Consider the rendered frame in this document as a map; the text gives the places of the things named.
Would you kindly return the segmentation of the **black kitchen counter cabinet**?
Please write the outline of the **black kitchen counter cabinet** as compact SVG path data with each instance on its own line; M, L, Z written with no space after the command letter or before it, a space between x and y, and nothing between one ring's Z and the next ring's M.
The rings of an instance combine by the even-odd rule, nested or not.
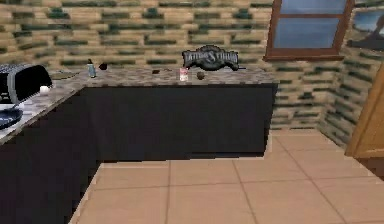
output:
M68 224L103 163L261 156L277 87L261 70L57 82L0 136L0 224Z

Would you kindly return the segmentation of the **black ornate sign plaque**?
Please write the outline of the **black ornate sign plaque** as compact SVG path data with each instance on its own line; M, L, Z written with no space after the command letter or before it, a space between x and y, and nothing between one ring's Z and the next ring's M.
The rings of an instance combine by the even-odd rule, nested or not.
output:
M232 71L239 69L238 53L226 51L215 45L204 45L196 50L182 52L185 68L198 67L204 71L217 71L229 67Z

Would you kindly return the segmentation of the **brown framed window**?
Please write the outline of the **brown framed window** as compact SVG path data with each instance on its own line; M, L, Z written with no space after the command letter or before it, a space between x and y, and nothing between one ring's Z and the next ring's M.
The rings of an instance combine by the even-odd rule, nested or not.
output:
M354 0L274 0L264 61L339 61Z

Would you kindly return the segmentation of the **black toaster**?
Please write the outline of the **black toaster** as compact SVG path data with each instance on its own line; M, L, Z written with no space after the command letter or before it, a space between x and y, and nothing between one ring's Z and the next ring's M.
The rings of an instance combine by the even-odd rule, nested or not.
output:
M0 104L17 104L52 86L48 71L42 65L0 64Z

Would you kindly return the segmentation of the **light wooden door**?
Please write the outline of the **light wooden door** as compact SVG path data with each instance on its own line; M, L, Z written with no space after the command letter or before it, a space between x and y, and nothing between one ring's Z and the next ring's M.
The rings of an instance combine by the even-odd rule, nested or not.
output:
M384 62L374 79L345 155L384 158Z

